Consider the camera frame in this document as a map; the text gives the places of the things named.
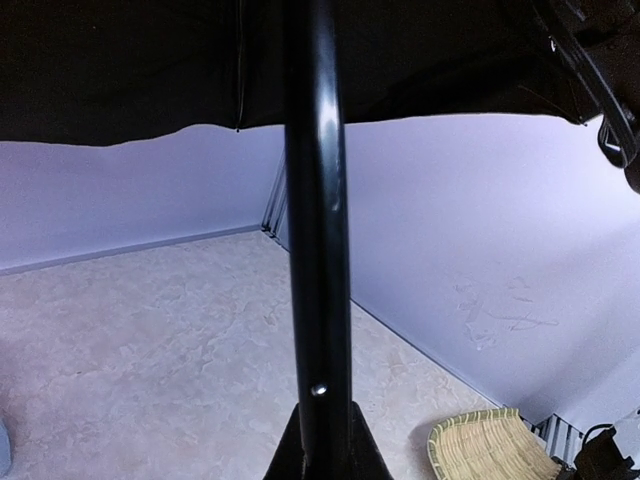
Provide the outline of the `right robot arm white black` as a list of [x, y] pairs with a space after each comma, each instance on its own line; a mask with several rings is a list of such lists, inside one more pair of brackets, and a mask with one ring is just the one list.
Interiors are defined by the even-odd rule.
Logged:
[[[602, 115], [597, 143], [639, 191], [639, 3], [535, 1], [563, 62]], [[584, 434], [575, 479], [639, 477], [639, 411]]]

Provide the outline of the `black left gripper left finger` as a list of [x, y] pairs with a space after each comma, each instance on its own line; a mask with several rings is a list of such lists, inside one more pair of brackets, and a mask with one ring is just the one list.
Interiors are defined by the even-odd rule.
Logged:
[[296, 404], [265, 473], [264, 480], [301, 480], [302, 478], [303, 447], [299, 405]]

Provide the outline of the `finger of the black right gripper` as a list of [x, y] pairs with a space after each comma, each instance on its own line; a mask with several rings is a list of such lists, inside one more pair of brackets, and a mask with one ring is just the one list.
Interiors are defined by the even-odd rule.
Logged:
[[610, 83], [576, 37], [563, 23], [551, 1], [535, 1], [534, 8], [554, 40], [561, 57], [577, 76], [603, 114], [598, 146], [607, 160], [623, 169], [632, 190], [639, 189], [639, 119], [619, 101]]

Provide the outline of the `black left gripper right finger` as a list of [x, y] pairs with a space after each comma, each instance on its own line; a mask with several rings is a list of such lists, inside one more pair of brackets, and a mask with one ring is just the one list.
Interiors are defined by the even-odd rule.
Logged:
[[355, 480], [384, 480], [388, 468], [356, 402], [351, 405], [351, 452], [349, 478]]

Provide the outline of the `pink and black folding umbrella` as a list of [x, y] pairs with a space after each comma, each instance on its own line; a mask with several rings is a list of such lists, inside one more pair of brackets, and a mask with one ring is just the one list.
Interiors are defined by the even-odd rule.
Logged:
[[344, 127], [602, 115], [535, 1], [5, 1], [1, 137], [112, 146], [285, 128], [302, 479], [350, 479]]

